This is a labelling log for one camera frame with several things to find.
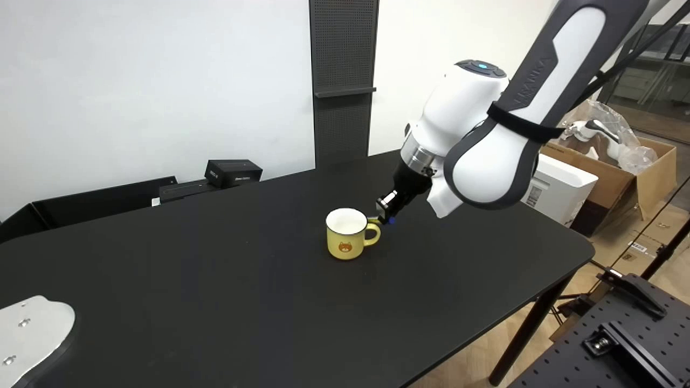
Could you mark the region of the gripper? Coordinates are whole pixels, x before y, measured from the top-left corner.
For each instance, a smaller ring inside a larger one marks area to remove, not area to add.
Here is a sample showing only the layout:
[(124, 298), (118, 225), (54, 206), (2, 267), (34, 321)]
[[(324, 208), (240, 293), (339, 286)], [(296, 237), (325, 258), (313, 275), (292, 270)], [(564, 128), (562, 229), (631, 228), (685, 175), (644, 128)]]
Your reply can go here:
[(379, 223), (396, 223), (399, 212), (417, 196), (427, 192), (431, 185), (431, 177), (419, 174), (400, 161), (394, 171), (394, 189), (377, 198), (376, 209)]

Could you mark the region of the yellow mug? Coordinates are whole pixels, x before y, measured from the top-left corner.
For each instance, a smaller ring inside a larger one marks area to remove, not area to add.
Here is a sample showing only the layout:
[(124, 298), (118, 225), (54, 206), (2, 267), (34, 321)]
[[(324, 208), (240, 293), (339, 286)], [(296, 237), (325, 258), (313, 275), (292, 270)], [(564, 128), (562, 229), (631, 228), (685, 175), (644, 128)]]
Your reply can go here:
[(332, 210), (325, 219), (328, 252), (338, 260), (360, 257), (381, 238), (380, 222), (352, 208)]

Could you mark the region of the dark grey perforated panel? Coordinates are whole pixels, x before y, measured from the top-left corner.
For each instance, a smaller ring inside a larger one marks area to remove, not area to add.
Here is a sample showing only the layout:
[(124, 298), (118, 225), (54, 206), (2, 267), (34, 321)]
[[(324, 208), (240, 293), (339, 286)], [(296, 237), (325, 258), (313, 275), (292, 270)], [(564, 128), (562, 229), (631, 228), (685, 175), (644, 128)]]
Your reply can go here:
[(309, 0), (317, 168), (367, 157), (380, 0)]

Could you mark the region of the small black box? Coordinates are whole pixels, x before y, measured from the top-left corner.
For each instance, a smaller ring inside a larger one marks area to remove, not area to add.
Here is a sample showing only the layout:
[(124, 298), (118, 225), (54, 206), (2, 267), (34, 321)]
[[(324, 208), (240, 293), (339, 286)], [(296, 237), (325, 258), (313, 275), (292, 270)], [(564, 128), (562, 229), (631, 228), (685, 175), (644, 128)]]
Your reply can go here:
[(209, 160), (205, 167), (204, 177), (217, 189), (229, 189), (235, 186), (258, 182), (263, 169), (251, 160)]

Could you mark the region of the white appliance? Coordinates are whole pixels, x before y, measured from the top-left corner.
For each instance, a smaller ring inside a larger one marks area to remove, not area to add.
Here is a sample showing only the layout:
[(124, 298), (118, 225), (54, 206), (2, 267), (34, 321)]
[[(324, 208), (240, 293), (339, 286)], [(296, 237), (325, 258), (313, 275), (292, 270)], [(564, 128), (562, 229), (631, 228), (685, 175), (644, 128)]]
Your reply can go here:
[(597, 180), (596, 175), (540, 154), (536, 172), (521, 201), (570, 227)]

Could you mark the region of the flat black box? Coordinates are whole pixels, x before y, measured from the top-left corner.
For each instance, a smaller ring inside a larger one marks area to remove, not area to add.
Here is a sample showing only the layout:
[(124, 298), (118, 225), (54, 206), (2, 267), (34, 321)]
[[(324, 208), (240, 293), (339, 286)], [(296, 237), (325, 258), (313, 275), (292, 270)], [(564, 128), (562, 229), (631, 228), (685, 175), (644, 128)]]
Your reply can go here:
[(175, 183), (162, 186), (158, 189), (160, 203), (172, 202), (185, 197), (196, 196), (205, 192), (217, 191), (217, 187), (210, 184), (207, 179), (200, 179), (185, 183)]

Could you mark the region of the cardboard box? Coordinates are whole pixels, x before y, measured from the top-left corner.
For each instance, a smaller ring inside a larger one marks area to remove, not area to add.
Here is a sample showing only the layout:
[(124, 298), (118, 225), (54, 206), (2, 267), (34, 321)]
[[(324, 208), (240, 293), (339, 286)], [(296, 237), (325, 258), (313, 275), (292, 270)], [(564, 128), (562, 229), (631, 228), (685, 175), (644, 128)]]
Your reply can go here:
[(642, 145), (657, 152), (658, 160), (638, 175), (593, 160), (554, 142), (547, 143), (542, 148), (543, 154), (598, 177), (597, 183), (571, 225), (572, 230), (591, 237), (604, 221), (617, 214), (626, 213), (634, 205), (638, 207), (641, 219), (649, 220), (658, 202), (675, 189), (676, 147), (644, 137), (640, 140)]

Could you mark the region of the clear plastic wrapped part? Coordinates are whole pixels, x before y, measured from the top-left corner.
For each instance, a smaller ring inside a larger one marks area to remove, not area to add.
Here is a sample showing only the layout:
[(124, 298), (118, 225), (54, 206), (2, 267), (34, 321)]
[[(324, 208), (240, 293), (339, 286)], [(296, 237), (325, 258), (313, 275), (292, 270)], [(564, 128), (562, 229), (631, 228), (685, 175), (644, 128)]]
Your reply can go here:
[(587, 99), (568, 112), (556, 143), (593, 160), (638, 175), (658, 160), (655, 150), (645, 147), (623, 116), (596, 100)]

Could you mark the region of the flat cardboard sheet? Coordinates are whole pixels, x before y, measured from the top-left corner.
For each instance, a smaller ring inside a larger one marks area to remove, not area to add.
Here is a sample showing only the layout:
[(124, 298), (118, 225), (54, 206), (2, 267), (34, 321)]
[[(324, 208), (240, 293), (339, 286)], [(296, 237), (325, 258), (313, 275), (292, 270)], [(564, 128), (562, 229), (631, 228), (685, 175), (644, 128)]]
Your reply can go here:
[(689, 220), (690, 213), (671, 204), (651, 220), (641, 219), (637, 207), (612, 216), (590, 238), (594, 261), (622, 274), (641, 275)]

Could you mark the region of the black clamp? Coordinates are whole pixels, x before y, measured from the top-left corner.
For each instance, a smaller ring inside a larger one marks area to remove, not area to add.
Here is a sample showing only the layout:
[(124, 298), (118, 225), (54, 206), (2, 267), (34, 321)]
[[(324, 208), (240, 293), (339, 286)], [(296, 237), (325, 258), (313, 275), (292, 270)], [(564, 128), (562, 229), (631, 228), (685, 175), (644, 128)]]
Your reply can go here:
[(655, 300), (640, 285), (624, 277), (612, 267), (604, 267), (603, 272), (596, 277), (604, 284), (610, 286), (615, 292), (627, 297), (633, 306), (643, 310), (654, 320), (662, 320), (667, 315), (667, 310)]

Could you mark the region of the glass door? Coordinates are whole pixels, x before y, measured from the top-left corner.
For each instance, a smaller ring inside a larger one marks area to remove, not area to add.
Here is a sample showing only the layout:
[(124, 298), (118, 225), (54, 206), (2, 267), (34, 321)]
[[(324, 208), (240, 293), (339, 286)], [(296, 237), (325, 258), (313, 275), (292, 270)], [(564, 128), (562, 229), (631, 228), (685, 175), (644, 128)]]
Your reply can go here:
[(690, 20), (683, 20), (609, 81), (597, 98), (633, 130), (690, 146)]

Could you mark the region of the silver metal plate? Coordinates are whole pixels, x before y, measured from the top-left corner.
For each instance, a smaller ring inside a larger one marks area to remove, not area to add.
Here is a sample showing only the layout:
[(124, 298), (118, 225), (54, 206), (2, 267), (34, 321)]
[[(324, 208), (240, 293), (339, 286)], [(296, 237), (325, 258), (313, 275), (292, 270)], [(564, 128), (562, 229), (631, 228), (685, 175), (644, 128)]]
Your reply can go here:
[(27, 388), (69, 347), (76, 321), (71, 305), (42, 295), (0, 309), (0, 388)]

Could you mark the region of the black rail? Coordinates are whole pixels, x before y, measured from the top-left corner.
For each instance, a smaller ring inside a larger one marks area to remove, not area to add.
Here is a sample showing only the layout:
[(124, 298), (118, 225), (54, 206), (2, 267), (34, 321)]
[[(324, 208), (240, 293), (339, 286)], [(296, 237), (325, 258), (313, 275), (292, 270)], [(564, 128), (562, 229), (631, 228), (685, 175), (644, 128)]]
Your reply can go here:
[(609, 359), (621, 369), (624, 380), (636, 383), (639, 388), (690, 388), (690, 377), (673, 374), (620, 322), (599, 324), (580, 346), (590, 358)]

